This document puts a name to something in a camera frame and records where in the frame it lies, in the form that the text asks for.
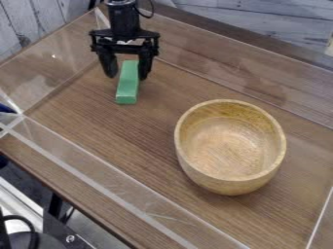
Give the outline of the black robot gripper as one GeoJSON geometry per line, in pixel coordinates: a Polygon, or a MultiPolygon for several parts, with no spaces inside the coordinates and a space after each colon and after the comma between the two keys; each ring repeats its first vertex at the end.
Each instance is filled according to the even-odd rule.
{"type": "Polygon", "coordinates": [[[159,54],[160,34],[140,27],[140,19],[153,15],[143,15],[137,8],[137,0],[107,0],[108,20],[111,27],[91,30],[91,51],[99,56],[105,75],[113,78],[119,71],[115,53],[139,54],[139,80],[147,79],[152,66],[152,57],[159,54]]]}

